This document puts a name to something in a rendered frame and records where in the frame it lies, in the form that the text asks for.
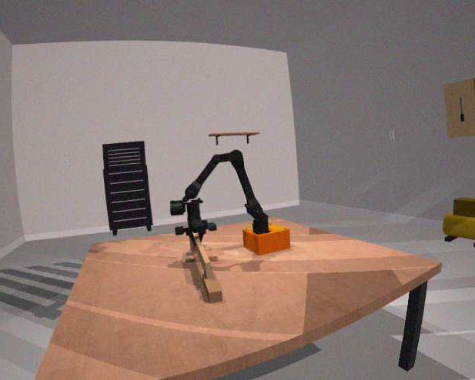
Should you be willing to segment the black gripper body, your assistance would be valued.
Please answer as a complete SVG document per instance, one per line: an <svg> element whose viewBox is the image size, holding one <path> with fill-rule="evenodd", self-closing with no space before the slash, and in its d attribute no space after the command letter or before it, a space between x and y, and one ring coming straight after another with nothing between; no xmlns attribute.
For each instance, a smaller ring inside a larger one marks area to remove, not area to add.
<svg viewBox="0 0 475 380"><path fill-rule="evenodd" d="M190 218L193 217L193 219L198 219L198 217L201 217L200 214L198 215L188 215L188 221L190 221ZM208 227L204 228L204 232L206 232L206 229L210 231L216 230L216 225L214 223L207 223ZM175 227L175 234L176 235L183 235L186 232L187 235L192 234L192 229L191 228L184 228L183 226L180 227Z"/></svg>

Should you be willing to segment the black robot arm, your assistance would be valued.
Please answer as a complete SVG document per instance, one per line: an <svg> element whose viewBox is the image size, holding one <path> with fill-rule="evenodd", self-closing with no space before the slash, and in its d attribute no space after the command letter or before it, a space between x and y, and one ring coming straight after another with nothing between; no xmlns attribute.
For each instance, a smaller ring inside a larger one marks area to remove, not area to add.
<svg viewBox="0 0 475 380"><path fill-rule="evenodd" d="M199 203L202 203L202 200L198 198L197 200L192 200L192 202L185 202L196 198L203 182L208 178L212 170L219 162L229 161L236 170L241 186L243 187L243 191L247 200L247 204L244 204L246 210L255 219L253 220L253 232L258 235L270 232L268 220L269 216L263 212L261 205L256 200L252 187L249 183L246 170L244 168L243 154L238 149L234 149L229 153L214 154L196 180L185 190L185 197L182 198L182 200L170 202L170 214L183 215L183 212L186 212L187 207L187 215L198 215ZM190 218L189 228L192 229L193 233L204 232L204 228L207 227L207 221L202 220L201 217L198 217L198 219L193 219L193 217Z"/></svg>

